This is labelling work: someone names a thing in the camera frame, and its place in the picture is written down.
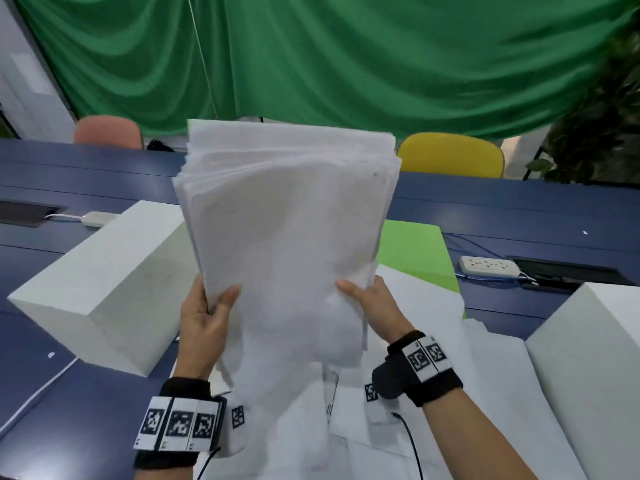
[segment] curtain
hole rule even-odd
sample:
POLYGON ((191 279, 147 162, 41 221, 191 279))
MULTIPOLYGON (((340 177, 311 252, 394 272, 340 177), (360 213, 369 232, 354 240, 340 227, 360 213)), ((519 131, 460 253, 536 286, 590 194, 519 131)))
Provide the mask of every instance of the curtain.
POLYGON ((201 56, 189 0, 15 1, 79 116, 158 136, 251 115, 488 139, 567 112, 632 2, 191 0, 201 56))

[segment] left hand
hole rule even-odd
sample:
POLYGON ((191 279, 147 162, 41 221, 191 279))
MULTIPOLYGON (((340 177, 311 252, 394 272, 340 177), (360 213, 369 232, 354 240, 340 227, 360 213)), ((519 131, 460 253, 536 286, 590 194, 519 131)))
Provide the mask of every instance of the left hand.
POLYGON ((173 377, 209 380, 213 366, 227 344, 229 312, 242 285, 233 285, 218 297, 209 315, 201 275, 197 275, 180 309, 180 343, 173 377))

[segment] blue table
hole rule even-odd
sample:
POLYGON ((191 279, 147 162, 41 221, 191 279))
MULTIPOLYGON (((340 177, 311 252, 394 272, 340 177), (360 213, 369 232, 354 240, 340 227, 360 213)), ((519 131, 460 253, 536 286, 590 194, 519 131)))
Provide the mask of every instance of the blue table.
MULTIPOLYGON (((76 214, 122 212, 142 199, 176 203, 170 177, 183 161, 181 153, 0 139, 0 199, 64 205, 76 214)), ((640 192, 630 189, 407 173, 388 217, 436 224, 501 255, 617 267, 640 282, 639 211, 640 192)), ((0 423, 73 358, 4 297, 91 234, 75 223, 0 225, 0 423)), ((566 299, 462 280, 460 289, 470 317, 521 338, 566 299)), ((76 363, 0 438, 0 474, 130 477, 141 415, 176 353, 171 345, 148 379, 76 363)))

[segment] black cable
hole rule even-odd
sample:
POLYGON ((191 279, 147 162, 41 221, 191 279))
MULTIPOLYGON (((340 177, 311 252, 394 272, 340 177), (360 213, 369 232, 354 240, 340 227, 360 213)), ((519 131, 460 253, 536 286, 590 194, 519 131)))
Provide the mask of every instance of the black cable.
POLYGON ((424 480, 424 477, 422 476, 422 467, 420 466, 420 458, 418 458, 418 450, 415 449, 415 443, 413 443, 413 436, 411 435, 411 431, 409 431, 409 426, 407 425, 404 418, 400 416, 400 414, 391 413, 391 416, 398 418, 400 421, 402 421, 402 424, 404 424, 404 428, 406 429, 406 432, 409 435, 409 439, 411 440, 411 446, 413 447, 413 454, 415 455, 415 462, 418 464, 418 472, 420 472, 420 480, 424 480))
POLYGON ((211 459, 213 458, 213 456, 220 451, 220 448, 216 448, 215 450, 213 450, 211 452, 211 454, 209 455, 209 457, 207 458, 207 460, 204 462, 204 466, 202 467, 200 473, 198 474, 198 478, 196 480, 200 480, 202 478, 202 474, 204 473, 204 470, 207 469, 207 466, 209 464, 209 462, 211 461, 211 459))

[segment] right hand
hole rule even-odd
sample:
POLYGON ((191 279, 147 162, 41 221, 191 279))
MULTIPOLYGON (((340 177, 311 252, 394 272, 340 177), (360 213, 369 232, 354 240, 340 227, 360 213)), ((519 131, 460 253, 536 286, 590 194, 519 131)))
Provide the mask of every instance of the right hand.
POLYGON ((373 331, 389 344, 415 330, 398 308, 382 277, 376 276, 373 285, 366 290, 347 280, 338 280, 335 286, 357 300, 373 331))

